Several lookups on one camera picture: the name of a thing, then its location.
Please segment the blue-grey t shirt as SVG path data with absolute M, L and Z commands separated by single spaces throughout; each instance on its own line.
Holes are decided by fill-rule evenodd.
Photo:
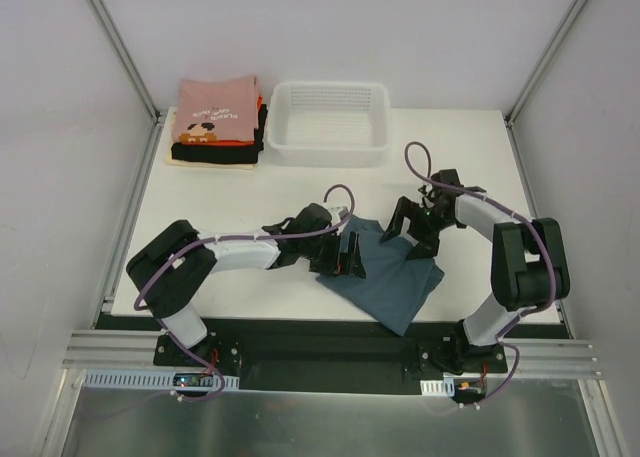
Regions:
M 375 220 L 352 217 L 344 228 L 343 245 L 351 232 L 359 235 L 366 277 L 320 275 L 316 281 L 396 335 L 404 335 L 444 272 L 432 258 L 409 260 L 413 245 L 403 237 L 382 243 L 383 229 Z

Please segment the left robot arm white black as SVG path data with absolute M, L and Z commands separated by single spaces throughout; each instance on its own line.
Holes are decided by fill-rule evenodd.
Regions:
M 188 365 L 204 364 L 211 354 L 209 331 L 192 299 L 213 273 L 242 269 L 275 270 L 304 258 L 320 276 L 354 277 L 366 271 L 359 235 L 341 243 L 339 228 L 349 217 L 345 207 L 311 203 L 298 215 L 262 227 L 253 233 L 211 235 L 177 220 L 132 257 L 126 273 L 139 291 L 134 304 L 148 310 L 178 341 L 176 352 Z

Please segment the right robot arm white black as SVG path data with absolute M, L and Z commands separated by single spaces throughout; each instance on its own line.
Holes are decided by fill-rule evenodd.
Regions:
M 527 218 L 489 197 L 480 187 L 465 187 L 454 169 L 441 170 L 420 188 L 422 201 L 401 197 L 381 240 L 397 237 L 405 221 L 416 245 L 409 260 L 434 258 L 440 233 L 470 227 L 492 246 L 491 293 L 463 319 L 450 346 L 452 364 L 473 371 L 486 358 L 485 347 L 505 336 L 523 317 L 567 296 L 568 266 L 559 223 Z

